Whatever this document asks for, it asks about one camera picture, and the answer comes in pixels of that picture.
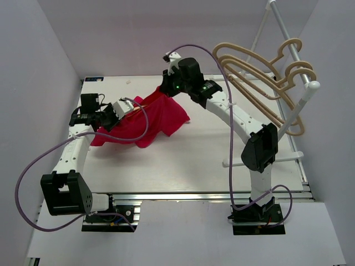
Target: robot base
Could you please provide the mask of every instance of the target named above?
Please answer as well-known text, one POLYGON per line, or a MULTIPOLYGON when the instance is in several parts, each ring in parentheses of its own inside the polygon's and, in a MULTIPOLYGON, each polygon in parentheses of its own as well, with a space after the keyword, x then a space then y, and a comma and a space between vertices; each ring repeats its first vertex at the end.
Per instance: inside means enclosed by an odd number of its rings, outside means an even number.
POLYGON ((286 234, 283 224, 270 227, 283 219, 279 204, 270 207, 262 217, 256 214, 253 206, 243 211, 236 211, 232 208, 232 215, 228 216, 228 219, 232 220, 233 235, 235 236, 286 234))
MULTIPOLYGON (((107 211, 103 213, 120 213, 130 223, 134 222, 134 207, 133 205, 115 205, 110 206, 107 211)), ((112 222, 117 221, 120 217, 117 216, 85 216, 82 225, 82 232, 128 232, 131 233, 132 229, 124 221, 119 224, 111 225, 112 222)))

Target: gray wall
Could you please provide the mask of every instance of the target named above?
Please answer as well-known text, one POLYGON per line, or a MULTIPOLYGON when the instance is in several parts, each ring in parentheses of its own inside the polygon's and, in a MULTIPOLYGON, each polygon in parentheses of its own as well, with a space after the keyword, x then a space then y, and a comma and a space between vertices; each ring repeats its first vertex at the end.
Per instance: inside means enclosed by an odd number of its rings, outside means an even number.
MULTIPOLYGON (((62 140, 80 81, 36 0, 4 0, 0 8, 0 257, 23 265, 32 229, 17 213, 14 186, 31 160, 62 140)), ((58 154, 26 175, 21 203, 34 220, 39 180, 58 154)))
MULTIPOLYGON (((220 42, 250 47, 266 0, 38 0, 75 70, 86 75, 160 75, 161 57, 181 44, 212 49, 220 42)), ((305 26, 317 0, 282 0, 292 36, 305 26)), ((270 15, 257 49, 274 58, 283 42, 270 15)), ((186 48, 206 74, 217 73, 211 59, 186 48)))
POLYGON ((353 0, 321 0, 300 35, 301 57, 313 64, 322 87, 302 113, 306 133, 296 139, 305 152, 312 191, 325 202, 351 266, 355 265, 354 12, 353 0))

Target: pink fabric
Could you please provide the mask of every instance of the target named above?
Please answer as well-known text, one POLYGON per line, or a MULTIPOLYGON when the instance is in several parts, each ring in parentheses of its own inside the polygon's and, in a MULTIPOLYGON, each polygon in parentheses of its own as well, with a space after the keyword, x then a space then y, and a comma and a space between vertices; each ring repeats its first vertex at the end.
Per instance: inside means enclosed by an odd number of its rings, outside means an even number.
MULTIPOLYGON (((157 134, 162 131, 166 136, 171 136, 190 118, 186 111, 173 98, 169 98, 159 91, 159 87, 147 98, 136 97, 134 99, 139 104, 146 106, 144 109, 148 115, 149 128, 146 135, 135 141, 140 148, 148 147, 155 139, 157 134)), ((139 137, 145 130, 145 117, 141 110, 134 111, 127 115, 122 121, 107 132, 101 127, 98 132, 110 136, 132 139, 139 137)), ((129 144, 132 142, 115 141, 102 136, 95 136, 91 146, 102 146, 105 142, 117 142, 120 144, 129 144)))

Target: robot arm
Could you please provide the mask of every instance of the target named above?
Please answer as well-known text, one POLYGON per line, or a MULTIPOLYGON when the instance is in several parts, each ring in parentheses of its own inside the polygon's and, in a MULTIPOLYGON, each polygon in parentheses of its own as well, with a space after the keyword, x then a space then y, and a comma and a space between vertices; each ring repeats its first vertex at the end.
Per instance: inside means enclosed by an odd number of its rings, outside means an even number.
MULTIPOLYGON (((192 101, 217 115, 230 126, 230 105, 222 87, 212 80, 204 80, 198 62, 194 58, 181 57, 177 53, 166 55, 164 60, 170 63, 163 71, 160 91, 167 96, 187 93, 192 101)), ((239 106, 233 105, 234 132, 238 134, 245 148, 241 158, 250 171, 251 197, 253 201, 271 190, 271 169, 278 152, 277 128, 274 124, 263 125, 251 118, 239 106)), ((272 193, 252 206, 262 217, 275 200, 272 193)))
MULTIPOLYGON (((103 126, 110 131, 128 113, 134 110, 129 101, 119 100, 106 105, 103 111, 98 94, 82 94, 82 106, 71 117, 71 138, 84 132, 95 132, 103 126)), ((94 135, 84 135, 66 144, 52 173, 40 181, 45 201, 51 215, 90 214, 109 208, 109 195, 91 193, 82 178, 85 159, 94 135)))

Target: white table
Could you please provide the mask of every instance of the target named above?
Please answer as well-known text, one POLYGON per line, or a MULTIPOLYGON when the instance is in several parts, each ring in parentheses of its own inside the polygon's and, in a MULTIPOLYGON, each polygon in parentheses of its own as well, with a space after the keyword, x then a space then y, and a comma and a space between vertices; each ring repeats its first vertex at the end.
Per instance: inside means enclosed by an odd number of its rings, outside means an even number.
MULTIPOLYGON (((35 231, 28 256, 39 266, 333 266, 345 264, 324 203, 295 203, 285 235, 233 236, 229 203, 148 201, 135 233, 81 232, 81 222, 54 233, 35 231)), ((281 204, 282 211, 288 203, 281 204)), ((38 224, 59 226, 74 216, 38 224)))
MULTIPOLYGON (((104 102, 122 97, 142 98, 161 84, 161 76, 104 77, 103 81, 84 82, 82 93, 103 93, 104 102)), ((268 94, 272 90, 260 81, 268 94)), ((218 82, 224 89, 225 83, 218 82)), ((252 117, 268 124, 265 118, 233 86, 233 99, 252 117)), ((255 94, 275 113, 277 102, 255 94)), ((84 179, 93 192, 226 192, 228 169, 222 161, 229 154, 229 127, 217 116, 192 102, 188 95, 174 97, 190 116, 171 137, 163 133, 146 149, 135 145, 106 143, 91 147, 84 168, 84 179)), ((240 156, 244 144, 235 135, 234 155, 240 156)), ((287 136, 279 142, 279 152, 291 151, 287 136)), ((302 190, 300 172, 295 161, 275 163, 272 184, 284 184, 293 191, 302 190)), ((234 167, 234 190, 249 191, 249 171, 245 166, 234 167)))
MULTIPOLYGON (((124 96, 145 97, 160 82, 159 76, 105 77, 104 81, 85 82, 82 93, 104 93, 105 101, 124 96)), ((235 89, 233 96, 252 117, 268 123, 235 89)), ((164 199, 180 198, 170 197, 169 192, 228 190, 227 169, 222 168, 222 160, 228 156, 229 128, 188 96, 178 95, 175 99, 187 111, 191 123, 171 137, 160 135, 146 149, 118 144, 90 148, 83 177, 93 192, 129 192, 130 195, 117 196, 137 201, 149 196, 157 199, 159 195, 164 199), (139 195, 139 192, 156 194, 139 195)), ((276 102, 269 102, 268 106, 279 113, 276 102)), ((235 156, 243 146, 236 136, 235 156)), ((279 151, 291 151, 287 137, 280 141, 279 151)), ((272 175, 273 185, 282 183, 293 191, 303 190, 294 161, 276 163, 272 175)), ((245 167, 234 168, 234 188, 241 192, 250 190, 245 167)), ((189 194, 179 195, 182 200, 189 197, 189 194)), ((247 193, 241 195, 247 200, 247 193)), ((230 202, 213 195, 207 198, 214 202, 201 201, 198 197, 179 203, 143 201, 135 233, 81 232, 82 219, 58 232, 35 231, 28 257, 40 258, 39 266, 332 266, 345 263, 323 203, 296 202, 285 224, 286 235, 233 236, 226 219, 230 202)), ((288 203, 282 203, 281 207, 286 213, 288 203)), ((73 217, 52 217, 44 203, 38 225, 53 228, 73 217)))

